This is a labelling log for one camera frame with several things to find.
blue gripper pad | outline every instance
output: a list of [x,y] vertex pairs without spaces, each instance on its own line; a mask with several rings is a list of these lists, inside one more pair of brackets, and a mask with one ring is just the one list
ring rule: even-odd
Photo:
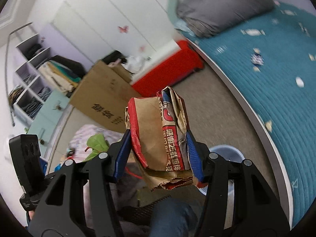
[[204,178],[202,161],[200,160],[200,157],[198,155],[198,152],[196,150],[194,142],[193,142],[193,140],[188,132],[186,133],[186,140],[188,143],[189,160],[190,160],[191,169],[193,171],[194,176],[200,182],[202,182],[202,180]]
[[113,175],[116,180],[119,180],[123,176],[128,156],[132,149],[131,131],[129,129],[126,130],[120,142],[122,146],[115,161],[115,172]]

wall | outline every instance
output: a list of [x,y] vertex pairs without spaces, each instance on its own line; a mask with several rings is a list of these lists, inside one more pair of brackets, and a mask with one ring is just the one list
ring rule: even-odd
[[36,0],[29,14],[28,22],[33,22],[34,28],[40,32],[50,23],[64,0]]
[[151,56],[180,36],[169,21],[168,0],[65,0],[53,24],[90,60],[112,50]]
[[[9,90],[12,90],[12,75],[16,68],[14,58],[12,56],[15,46],[19,43],[17,38],[14,38],[10,42],[9,56],[8,56],[8,82]],[[6,46],[0,47],[0,100],[3,101],[3,105],[0,107],[0,193],[7,203],[8,207],[19,220],[22,225],[26,225],[25,211],[19,203],[19,198],[23,194],[23,191],[19,185],[19,181],[15,174],[15,170],[12,164],[10,150],[8,147],[8,141],[10,138],[19,134],[24,134],[24,126],[16,120],[16,126],[12,127],[11,121],[8,115],[6,106],[6,93],[4,84],[4,57]]]
[[4,13],[0,15],[0,47],[3,46],[10,32],[26,23],[35,0],[8,0]]

gray carpet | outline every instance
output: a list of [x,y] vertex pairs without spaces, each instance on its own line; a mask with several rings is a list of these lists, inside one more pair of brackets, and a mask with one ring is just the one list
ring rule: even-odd
[[278,196],[272,168],[259,137],[217,74],[206,65],[173,88],[185,101],[195,139],[208,147],[219,144],[236,147],[254,162]]

cardboard box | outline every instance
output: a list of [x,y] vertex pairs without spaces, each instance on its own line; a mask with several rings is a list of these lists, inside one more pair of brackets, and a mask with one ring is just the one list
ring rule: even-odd
[[103,61],[98,61],[80,82],[70,104],[106,129],[124,133],[125,108],[132,97],[141,96]]
[[115,64],[113,67],[110,68],[118,74],[121,78],[123,78],[127,83],[132,81],[132,73],[126,70],[122,64]]

folded clothes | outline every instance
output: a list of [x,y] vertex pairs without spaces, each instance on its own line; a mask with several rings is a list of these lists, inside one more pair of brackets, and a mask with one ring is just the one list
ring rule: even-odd
[[195,33],[188,27],[188,24],[183,19],[178,19],[173,26],[175,29],[187,32],[193,37],[195,36]]
[[49,63],[50,62],[47,61],[43,65],[41,65],[38,69],[39,72],[41,72],[41,74],[47,79],[47,81],[60,92],[64,94],[67,94],[67,92],[72,92],[74,86],[63,77],[51,71],[50,67],[48,66]]
[[25,107],[22,107],[22,110],[24,110],[30,118],[34,119],[42,106],[43,104],[33,97]]
[[21,95],[21,93],[24,91],[22,86],[16,87],[14,90],[12,90],[8,96],[9,105],[12,106],[18,97]]
[[39,43],[37,43],[33,45],[24,55],[28,60],[30,60],[34,56],[36,56],[38,53],[40,53],[41,50],[42,50],[42,46]]
[[55,61],[48,61],[47,65],[52,72],[67,80],[75,88],[78,87],[81,78],[73,73],[70,69]]
[[37,94],[43,101],[46,101],[48,97],[51,95],[52,91],[48,87],[44,87],[40,92]]
[[65,67],[69,68],[73,73],[75,73],[80,78],[83,78],[86,74],[86,70],[83,67],[83,65],[77,61],[64,58],[60,55],[52,57],[51,60],[56,61],[64,65]]
[[23,81],[24,81],[24,83],[25,83],[26,85],[29,85],[29,84],[34,80],[35,77],[36,77],[36,75],[30,74],[30,75],[28,75],[27,77],[25,77],[25,78],[23,79]]

